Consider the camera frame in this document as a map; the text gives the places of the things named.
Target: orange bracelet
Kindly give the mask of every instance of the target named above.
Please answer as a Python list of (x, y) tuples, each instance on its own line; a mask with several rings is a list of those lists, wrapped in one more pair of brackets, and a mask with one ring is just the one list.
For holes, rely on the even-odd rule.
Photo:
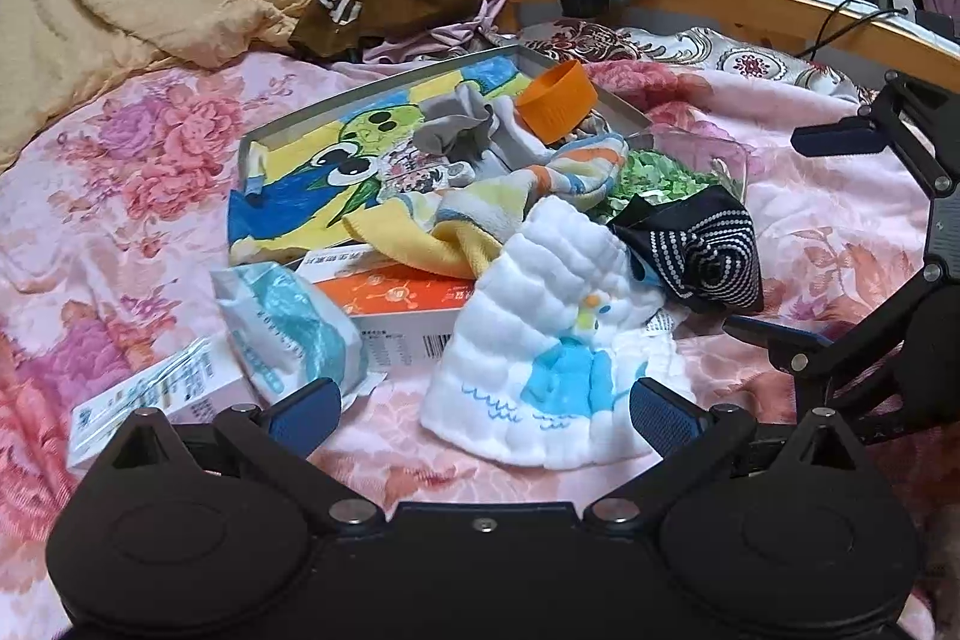
[(569, 134), (593, 109), (597, 91), (579, 61), (549, 68), (517, 97), (522, 121), (545, 145)]

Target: metal bolt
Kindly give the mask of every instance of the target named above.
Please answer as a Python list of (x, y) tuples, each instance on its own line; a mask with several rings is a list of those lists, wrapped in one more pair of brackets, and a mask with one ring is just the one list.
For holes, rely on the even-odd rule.
[(480, 533), (488, 534), (496, 528), (496, 521), (493, 518), (474, 518), (473, 528)]
[(341, 524), (363, 524), (376, 515), (376, 505), (365, 499), (342, 499), (330, 506), (330, 518)]
[(594, 503), (593, 514), (608, 524), (626, 524), (640, 515), (640, 508), (629, 499), (610, 497)]

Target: power cord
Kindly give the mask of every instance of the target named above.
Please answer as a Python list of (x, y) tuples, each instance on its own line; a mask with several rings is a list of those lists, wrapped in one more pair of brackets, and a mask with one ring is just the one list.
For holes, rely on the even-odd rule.
[(794, 57), (805, 58), (809, 55), (810, 60), (813, 60), (817, 52), (819, 52), (819, 50), (822, 49), (822, 47), (827, 47), (828, 44), (835, 42), (841, 36), (846, 36), (848, 33), (851, 32), (851, 30), (854, 30), (855, 28), (857, 28), (858, 25), (863, 25), (863, 23), (870, 23), (870, 20), (878, 20), (879, 18), (889, 17), (890, 15), (906, 15), (905, 9), (877, 9), (877, 11), (871, 12), (869, 15), (864, 15), (862, 18), (858, 18), (857, 20), (854, 20), (849, 25), (845, 25), (839, 31), (837, 31), (836, 33), (830, 34), (829, 37), (827, 37), (827, 39), (824, 39), (823, 38), (824, 31), (827, 30), (827, 26), (829, 25), (833, 17), (842, 9), (844, 9), (846, 6), (851, 4), (852, 2), (853, 0), (843, 0), (843, 1), (840, 1), (840, 4), (837, 4), (837, 6), (834, 6), (834, 8), (830, 11), (829, 15), (827, 15), (827, 18), (824, 20), (824, 24), (820, 26), (820, 31), (819, 33), (817, 33), (817, 40), (816, 42), (813, 43), (813, 47), (808, 47), (802, 52), (798, 52)]

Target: white muslin cloth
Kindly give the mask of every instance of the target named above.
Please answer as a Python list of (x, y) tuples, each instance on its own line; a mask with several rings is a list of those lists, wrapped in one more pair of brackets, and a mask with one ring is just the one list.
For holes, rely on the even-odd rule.
[(461, 311), (421, 424), (517, 466), (573, 469), (650, 453), (630, 421), (635, 380), (694, 397), (664, 291), (634, 279), (629, 254), (563, 199), (539, 201)]

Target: orange and white box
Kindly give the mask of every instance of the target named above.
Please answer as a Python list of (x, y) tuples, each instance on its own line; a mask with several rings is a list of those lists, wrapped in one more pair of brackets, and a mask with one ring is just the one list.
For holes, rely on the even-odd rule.
[(473, 293), (472, 280), (403, 266), (368, 244), (311, 250), (296, 273), (352, 318), (382, 372), (438, 360)]

